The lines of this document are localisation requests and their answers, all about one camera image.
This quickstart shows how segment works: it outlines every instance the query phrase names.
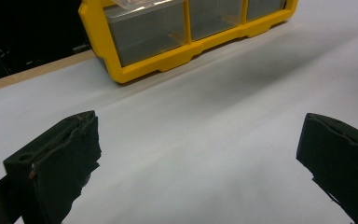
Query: storage box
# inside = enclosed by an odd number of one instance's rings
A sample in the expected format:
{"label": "storage box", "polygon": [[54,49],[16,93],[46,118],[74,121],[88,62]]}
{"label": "storage box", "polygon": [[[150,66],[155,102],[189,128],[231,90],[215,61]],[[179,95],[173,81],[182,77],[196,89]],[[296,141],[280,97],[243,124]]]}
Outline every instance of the storage box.
{"label": "storage box", "polygon": [[158,0],[126,10],[111,0],[82,0],[79,14],[109,76],[126,83],[188,63],[230,40],[260,35],[292,17],[296,5],[297,0]]}
{"label": "storage box", "polygon": [[135,9],[137,7],[147,7],[149,5],[154,5],[163,0],[112,0],[114,3],[126,9]]}
{"label": "storage box", "polygon": [[242,0],[189,0],[191,38],[202,39],[241,23]]}
{"label": "storage box", "polygon": [[285,0],[248,0],[247,21],[265,17],[284,8]]}
{"label": "storage box", "polygon": [[183,0],[141,10],[112,6],[104,12],[122,66],[140,62],[186,42]]}

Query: white surface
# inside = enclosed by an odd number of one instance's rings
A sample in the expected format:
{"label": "white surface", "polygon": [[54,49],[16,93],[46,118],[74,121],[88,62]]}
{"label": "white surface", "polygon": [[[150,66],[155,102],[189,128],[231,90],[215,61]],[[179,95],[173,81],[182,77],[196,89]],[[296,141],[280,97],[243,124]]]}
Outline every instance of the white surface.
{"label": "white surface", "polygon": [[2,160],[94,109],[101,167],[64,223],[346,223],[296,160],[306,113],[358,128],[358,1],[300,0],[269,32],[128,86],[98,60],[0,90]]}

